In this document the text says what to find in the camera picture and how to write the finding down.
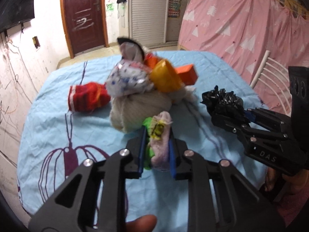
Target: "red knit hat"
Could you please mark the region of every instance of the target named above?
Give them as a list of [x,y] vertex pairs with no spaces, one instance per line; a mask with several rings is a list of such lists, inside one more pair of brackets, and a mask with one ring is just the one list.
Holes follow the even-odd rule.
[[68,104],[72,112],[89,112],[105,106],[111,100],[105,85],[90,82],[70,87]]

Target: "green scribble on wall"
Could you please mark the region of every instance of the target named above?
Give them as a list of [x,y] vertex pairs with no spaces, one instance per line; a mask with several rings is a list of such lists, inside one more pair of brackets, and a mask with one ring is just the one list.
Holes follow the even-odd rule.
[[106,10],[107,11],[114,11],[114,4],[113,3],[106,4]]

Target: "yellow plastic object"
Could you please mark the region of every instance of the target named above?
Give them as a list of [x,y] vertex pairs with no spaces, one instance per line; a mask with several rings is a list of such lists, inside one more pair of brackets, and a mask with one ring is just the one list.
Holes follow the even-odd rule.
[[169,93],[177,91],[182,87],[180,77],[166,59],[162,59],[156,64],[149,77],[160,92]]

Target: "camera lens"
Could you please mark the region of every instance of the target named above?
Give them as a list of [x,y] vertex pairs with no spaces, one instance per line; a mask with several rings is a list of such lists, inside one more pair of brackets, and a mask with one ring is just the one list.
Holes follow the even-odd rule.
[[306,96],[306,87],[305,87],[304,81],[302,81],[302,83],[301,83],[300,93],[302,94],[302,98],[305,98],[305,96]]
[[295,78],[294,86],[295,86],[296,95],[298,95],[298,93],[299,93],[299,83],[298,83],[297,78]]

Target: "green fabric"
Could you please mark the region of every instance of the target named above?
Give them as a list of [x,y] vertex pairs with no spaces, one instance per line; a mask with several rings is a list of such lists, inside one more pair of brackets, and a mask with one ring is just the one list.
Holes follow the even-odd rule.
[[[148,133],[147,142],[149,142],[149,136],[151,134],[151,130],[150,130],[151,121],[152,121],[152,117],[149,117],[149,118],[146,118],[143,122],[143,126],[147,128],[147,133]],[[150,145],[147,145],[146,150],[145,150],[144,169],[151,170],[151,158],[154,156],[154,154],[155,153],[153,152]]]

